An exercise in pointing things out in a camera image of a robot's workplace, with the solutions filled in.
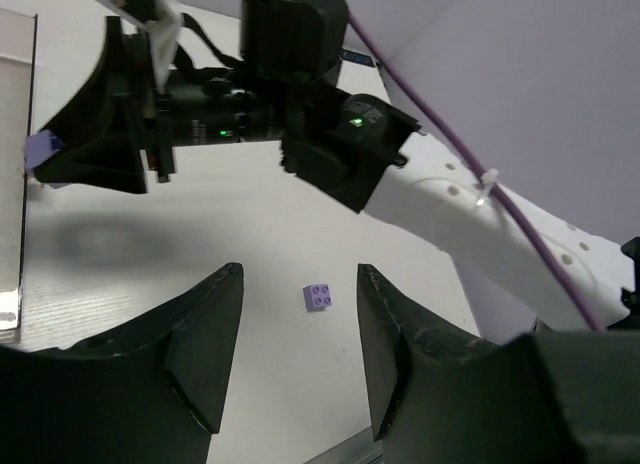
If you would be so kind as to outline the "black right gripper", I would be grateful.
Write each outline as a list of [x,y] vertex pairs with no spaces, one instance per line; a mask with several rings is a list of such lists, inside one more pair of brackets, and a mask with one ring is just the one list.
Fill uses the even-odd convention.
[[204,68],[179,44],[167,65],[154,48],[161,29],[203,37],[191,15],[171,19],[168,0],[113,1],[139,22],[125,34],[111,16],[105,36],[125,73],[108,87],[121,111],[114,132],[132,155],[128,192],[145,192],[148,168],[167,181],[178,147],[276,141],[287,173],[358,212],[387,170],[406,165],[401,148],[416,121],[337,85],[345,0],[241,0],[239,55],[217,52],[217,65]]

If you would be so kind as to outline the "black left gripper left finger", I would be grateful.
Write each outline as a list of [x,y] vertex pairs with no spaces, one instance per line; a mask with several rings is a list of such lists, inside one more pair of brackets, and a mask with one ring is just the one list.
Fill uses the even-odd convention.
[[5,463],[203,463],[221,427],[244,270],[66,348],[1,350]]

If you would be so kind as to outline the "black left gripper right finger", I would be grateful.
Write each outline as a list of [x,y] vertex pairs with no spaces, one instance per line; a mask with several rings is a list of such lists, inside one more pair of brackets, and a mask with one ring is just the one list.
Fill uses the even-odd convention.
[[373,436],[388,463],[635,463],[639,336],[525,333],[497,346],[357,271]]

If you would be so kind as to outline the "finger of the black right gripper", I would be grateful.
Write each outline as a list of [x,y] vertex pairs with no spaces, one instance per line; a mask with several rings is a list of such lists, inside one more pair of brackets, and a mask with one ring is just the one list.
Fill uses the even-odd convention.
[[147,192],[136,71],[120,18],[105,19],[104,43],[93,73],[43,131],[61,147],[33,169],[39,182]]

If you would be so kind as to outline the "purple lego brick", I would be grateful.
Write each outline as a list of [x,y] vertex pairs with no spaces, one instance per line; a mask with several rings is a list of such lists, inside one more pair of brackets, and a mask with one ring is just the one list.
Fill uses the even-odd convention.
[[35,168],[64,147],[64,143],[49,130],[28,136],[24,146],[24,169],[27,178],[36,182]]

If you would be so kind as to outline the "clear bottom acrylic drawer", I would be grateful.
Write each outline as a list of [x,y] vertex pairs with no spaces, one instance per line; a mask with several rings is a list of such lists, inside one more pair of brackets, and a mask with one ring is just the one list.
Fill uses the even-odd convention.
[[1,343],[20,340],[37,18],[1,10]]

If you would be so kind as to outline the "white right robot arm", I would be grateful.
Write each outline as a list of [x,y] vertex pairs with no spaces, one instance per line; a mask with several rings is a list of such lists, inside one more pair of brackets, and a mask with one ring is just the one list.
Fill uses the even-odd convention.
[[581,231],[500,186],[443,122],[434,138],[338,88],[345,0],[242,0],[240,54],[215,68],[181,47],[203,28],[178,0],[95,1],[110,10],[98,63],[25,143],[37,181],[143,194],[178,147],[276,141],[287,173],[476,266],[550,329],[638,328],[637,240]]

